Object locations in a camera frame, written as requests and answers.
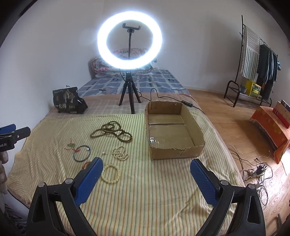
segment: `metal screw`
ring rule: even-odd
[[[250,189],[255,189],[254,184],[248,184],[248,187],[249,187]]]
[[[38,184],[38,187],[40,187],[40,188],[42,188],[44,186],[44,182],[40,182],[39,184]]]
[[[222,185],[224,185],[224,186],[227,186],[229,183],[228,183],[228,181],[226,181],[226,180],[221,180],[220,181],[220,183],[222,184]]]
[[[73,182],[72,178],[68,178],[64,181],[66,184],[71,184]]]

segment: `ring light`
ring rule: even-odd
[[[125,20],[137,20],[147,25],[153,34],[152,46],[143,56],[133,60],[122,60],[115,57],[107,47],[107,38],[110,31],[120,22]],[[150,16],[141,12],[123,12],[116,14],[105,21],[98,33],[98,48],[101,57],[110,65],[120,69],[136,69],[151,62],[158,54],[162,44],[161,30]]]

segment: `black bag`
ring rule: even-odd
[[[53,104],[58,112],[83,114],[88,108],[85,100],[80,98],[77,87],[53,90]]]

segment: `pearl necklace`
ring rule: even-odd
[[[124,146],[119,146],[113,150],[112,154],[114,157],[117,157],[118,160],[125,161],[129,158],[129,154],[125,154],[125,151],[126,149]]]

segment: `yellow striped sheet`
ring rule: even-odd
[[[243,186],[232,157],[223,147],[213,125],[200,111],[191,113],[206,141],[200,160],[219,179]],[[133,135],[131,143],[122,143],[113,135],[90,138],[93,130],[111,120],[118,121]],[[44,119],[15,156],[7,181],[11,192],[30,204],[38,182],[53,185],[75,177],[83,163],[75,162],[73,151],[64,149],[70,138],[76,146],[92,148],[89,160],[99,156],[105,165],[115,164],[121,171],[116,184],[109,185],[99,179],[88,201],[81,205],[97,235],[195,235],[212,210],[190,174],[190,158],[151,161],[144,114]],[[120,145],[124,145],[130,154],[124,162],[112,156],[112,150]],[[84,149],[77,156],[83,158],[87,154]],[[108,169],[105,177],[114,179],[115,170]],[[72,233],[62,205],[58,204],[58,207],[66,230]],[[231,206],[220,233],[226,232],[233,212],[234,206]]]

